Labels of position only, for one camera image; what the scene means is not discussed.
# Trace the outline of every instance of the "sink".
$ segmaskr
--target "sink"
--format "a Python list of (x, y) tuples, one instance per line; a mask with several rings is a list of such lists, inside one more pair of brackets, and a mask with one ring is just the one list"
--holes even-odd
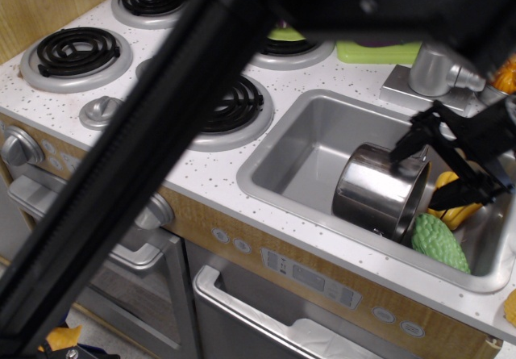
[[(489, 293), (501, 289), (510, 279), (515, 259), (513, 195), (500, 196), (454, 231), (471, 274), (415, 252), (410, 247), (410, 228), (408, 236), (396, 243), (331, 213), (335, 187), (353, 151), (365, 142), (394, 148), (410, 128), (409, 119), (327, 90), (308, 91), (295, 101), (245, 161), (237, 173), (237, 182), (254, 198), (467, 290)], [(426, 210), (437, 177), (449, 170), (432, 148), (427, 159), (431, 162), (431, 172), (418, 213)], [(514, 180), (514, 158), (507, 154), (500, 161)]]

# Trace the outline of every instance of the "oven window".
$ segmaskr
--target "oven window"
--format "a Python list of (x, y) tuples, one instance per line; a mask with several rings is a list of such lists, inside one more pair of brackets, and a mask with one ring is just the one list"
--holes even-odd
[(180, 344), (166, 271), (164, 258), (151, 271), (137, 274), (107, 261), (91, 280), (89, 287), (107, 301)]

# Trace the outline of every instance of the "saucepan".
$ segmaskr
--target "saucepan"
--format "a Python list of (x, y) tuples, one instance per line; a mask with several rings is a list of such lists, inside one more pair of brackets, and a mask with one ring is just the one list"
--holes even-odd
[(333, 214), (401, 242), (427, 185), (426, 152), (391, 163), (389, 150), (364, 143), (351, 155), (335, 188)]

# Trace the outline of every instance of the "electric burner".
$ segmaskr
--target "electric burner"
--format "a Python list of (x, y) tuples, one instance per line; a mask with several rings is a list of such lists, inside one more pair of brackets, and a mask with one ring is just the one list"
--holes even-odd
[(127, 26), (144, 29), (171, 28), (188, 0), (112, 0), (115, 18)]
[(318, 44), (311, 43), (306, 39), (301, 40), (274, 40), (267, 38), (265, 46), (260, 51), (263, 55), (293, 56), (309, 52)]
[(121, 35), (101, 28), (77, 27), (34, 43), (22, 56), (20, 72), (36, 89), (78, 93), (114, 81), (131, 62), (131, 47)]
[(271, 70), (306, 69), (328, 58), (335, 47), (333, 42), (313, 43), (307, 40), (267, 39), (252, 65)]
[(268, 91), (260, 83), (241, 75), (189, 149), (221, 152), (249, 144), (265, 133), (273, 114)]

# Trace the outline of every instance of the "speckled white countertop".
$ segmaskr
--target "speckled white countertop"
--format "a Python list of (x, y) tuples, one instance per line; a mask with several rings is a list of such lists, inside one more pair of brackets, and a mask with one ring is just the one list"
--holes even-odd
[[(136, 66), (156, 53), (168, 31), (140, 30), (121, 24), (111, 14), (110, 0), (67, 27), (86, 26), (118, 32), (129, 41), (133, 61), (119, 79), (84, 93), (54, 94), (34, 90), (19, 76), (20, 54), (0, 67), (0, 111), (87, 150), (100, 133), (82, 127), (78, 120), (79, 110), (88, 101), (103, 95), (124, 99), (135, 84)], [(249, 65), (244, 73), (265, 86), (273, 98), (275, 115), (270, 131), (296, 98), (312, 89), (332, 90), (412, 115), (414, 111), (410, 109), (379, 100), (381, 86), (392, 69), (391, 65), (344, 64), (334, 50), (326, 60), (308, 69), (272, 71)], [(516, 328), (503, 317), (503, 302), (516, 289), (516, 271), (502, 290), (492, 294), (473, 293), (247, 196), (237, 185), (235, 175), (265, 136), (231, 151), (188, 150), (164, 184), (415, 301), (516, 344)]]

